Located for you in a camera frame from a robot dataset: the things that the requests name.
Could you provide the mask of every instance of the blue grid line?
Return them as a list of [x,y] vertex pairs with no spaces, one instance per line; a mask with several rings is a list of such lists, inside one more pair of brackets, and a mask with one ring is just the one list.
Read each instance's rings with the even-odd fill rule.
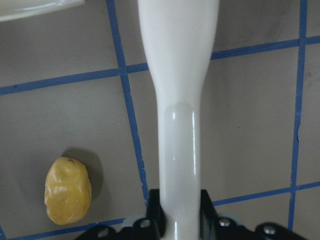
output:
[[306,31],[307,31],[307,0],[300,1],[300,24],[299,24],[299,51],[297,64],[297,80],[295,94],[295,114],[293,129],[292,163],[291,163],[291,197],[289,202],[288,229],[293,230],[295,220],[296,187],[298,175],[299,157],[299,127],[301,123],[302,94],[305,73],[306,55]]
[[101,221],[101,222],[95,222],[95,223],[89,223],[87,225],[83,226],[75,226],[71,228],[65,228],[65,229],[60,229],[60,230],[55,230],[55,231],[48,231],[48,232],[43,232],[43,233],[37,233],[33,235],[28,235],[28,236],[19,236],[19,237],[14,237],[14,238],[8,238],[6,240],[35,240],[35,239],[42,239],[42,238],[47,238],[47,237],[52,237],[52,236],[58,236],[58,235],[63,235],[63,234],[70,234],[70,233],[76,233],[76,232],[81,232],[81,231],[86,231],[96,225],[106,225],[106,226],[112,226],[116,224],[122,224],[124,222],[124,218],[120,219],[114,219],[110,221]]
[[21,84],[0,87],[0,95],[14,94],[34,89],[42,89],[63,84],[78,83],[89,80],[104,79],[119,75],[118,69],[108,69],[100,71],[92,71],[86,73],[73,74],[68,76],[53,77],[38,81],[31,81]]
[[260,199],[260,198],[270,197],[270,196],[279,195],[279,194],[286,194],[290,192],[291,192],[291,188],[287,187],[287,188],[281,188],[277,190],[264,191],[264,192],[249,194],[249,195],[231,197],[223,200],[213,201],[212,203],[214,206],[219,206],[219,205],[243,202],[243,201],[252,200],[252,199]]
[[266,43],[266,44],[260,44],[260,45],[255,45],[255,46],[246,46],[246,47],[234,48],[234,49],[230,49],[230,50],[213,52],[211,54],[210,59],[211,60],[225,59],[225,58],[243,56],[243,55],[248,55],[248,54],[268,52],[268,51],[273,51],[273,50],[294,48],[297,46],[299,46],[298,39],[279,41],[279,42],[274,42],[274,43]]
[[126,110],[129,118],[129,125],[133,140],[133,146],[135,151],[135,157],[137,161],[137,167],[139,171],[139,177],[142,184],[142,193],[145,202],[145,206],[148,206],[149,190],[147,185],[147,175],[145,170],[145,163],[142,157],[141,143],[138,133],[138,126],[136,120],[136,114],[134,109],[134,103],[131,96],[129,77],[127,73],[127,66],[125,60],[125,54],[122,48],[121,36],[118,28],[118,20],[116,15],[116,6],[114,0],[106,0],[106,7],[109,15],[109,21],[111,26],[111,33],[113,38],[113,44],[116,54],[116,59],[118,62],[118,67],[120,68],[120,78],[123,89],[124,101],[126,105]]
[[126,66],[126,71],[128,74],[143,72],[147,70],[149,70],[147,63],[140,63],[140,64]]
[[318,188],[318,187],[320,187],[320,181],[296,186],[296,190],[300,191],[300,190],[313,189],[313,188]]
[[[305,39],[305,45],[320,44],[320,36],[307,37]],[[262,52],[268,52],[273,50],[281,50],[286,48],[294,48],[299,46],[299,40],[288,40],[274,43],[261,44],[256,46],[247,46],[241,48],[234,48],[229,50],[223,50],[213,52],[211,54],[211,60],[225,59],[249,54],[256,54]],[[42,79],[37,81],[31,81],[21,84],[14,84],[9,86],[0,87],[0,96],[6,94],[14,94],[24,91],[30,91],[34,89],[41,89],[46,87],[52,87],[63,84],[78,83],[89,80],[103,79],[116,77],[126,74],[132,74],[137,72],[143,72],[149,70],[147,63],[138,63],[128,65],[120,69],[106,69],[94,72],[85,72],[79,74],[72,74],[67,76],[59,76],[48,79]]]
[[4,230],[0,225],[0,240],[7,240]]
[[263,191],[263,192],[258,192],[258,193],[243,195],[243,196],[236,196],[236,197],[226,198],[222,200],[216,200],[216,201],[213,201],[212,203],[214,206],[234,204],[234,203],[243,202],[247,200],[260,199],[260,198],[265,198],[265,197],[270,197],[270,196],[275,196],[280,194],[287,194],[291,192],[296,192],[296,191],[301,191],[306,189],[313,189],[318,187],[320,187],[320,181],[298,185],[293,188],[286,187],[286,188],[280,188],[276,190]]
[[320,36],[311,36],[311,37],[307,37],[305,39],[305,44],[306,45],[318,44],[318,43],[320,43]]

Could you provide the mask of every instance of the screw head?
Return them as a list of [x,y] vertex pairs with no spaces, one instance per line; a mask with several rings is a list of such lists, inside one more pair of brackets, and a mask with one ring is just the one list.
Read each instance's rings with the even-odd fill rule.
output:
[[105,229],[98,232],[97,237],[100,239],[100,238],[108,236],[108,234],[109,234],[109,229],[105,228]]
[[231,225],[231,222],[228,218],[221,218],[219,224],[221,227],[229,227]]
[[144,229],[144,228],[148,228],[150,227],[151,222],[148,219],[144,219],[140,222],[140,228]]
[[265,234],[269,234],[269,235],[275,235],[276,234],[276,229],[273,226],[270,225],[265,225],[263,227],[263,231]]

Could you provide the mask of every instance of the white handle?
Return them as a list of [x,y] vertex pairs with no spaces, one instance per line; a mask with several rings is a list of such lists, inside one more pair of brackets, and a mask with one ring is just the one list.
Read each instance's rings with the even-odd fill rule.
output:
[[219,0],[138,0],[158,114],[164,239],[199,239],[200,99]]

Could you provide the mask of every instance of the yellow potato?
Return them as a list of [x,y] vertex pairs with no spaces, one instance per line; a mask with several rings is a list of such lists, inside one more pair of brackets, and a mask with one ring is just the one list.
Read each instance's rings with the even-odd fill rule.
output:
[[70,157],[60,157],[45,180],[44,204],[49,218],[58,225],[84,218],[91,203],[91,184],[86,167]]

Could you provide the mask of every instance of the gray tile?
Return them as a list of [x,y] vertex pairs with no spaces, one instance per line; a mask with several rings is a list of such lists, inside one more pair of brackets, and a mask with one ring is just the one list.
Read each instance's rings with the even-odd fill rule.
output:
[[[145,63],[136,0],[117,0],[116,12],[128,65]],[[299,37],[299,1],[220,1],[214,51]]]
[[320,44],[306,47],[302,116],[299,127],[298,184],[320,181]]
[[284,227],[288,225],[290,194],[281,194],[247,201],[220,205],[219,214],[230,214],[240,218],[246,228],[254,231],[256,226],[273,222]]
[[293,230],[306,239],[320,239],[320,187],[301,190],[295,195]]
[[299,37],[299,1],[220,1],[215,52]]
[[117,68],[104,0],[0,23],[0,87]]
[[306,35],[307,37],[320,35],[320,2],[310,0],[307,7]]
[[[0,96],[0,222],[8,238],[145,212],[119,77]],[[92,184],[87,216],[55,225],[46,175],[61,155],[83,162]]]
[[158,189],[158,119],[154,84],[149,71],[130,74],[129,79],[148,188]]
[[146,63],[137,0],[117,0],[115,6],[126,64]]
[[290,185],[297,53],[287,48],[210,63],[201,172],[213,200]]

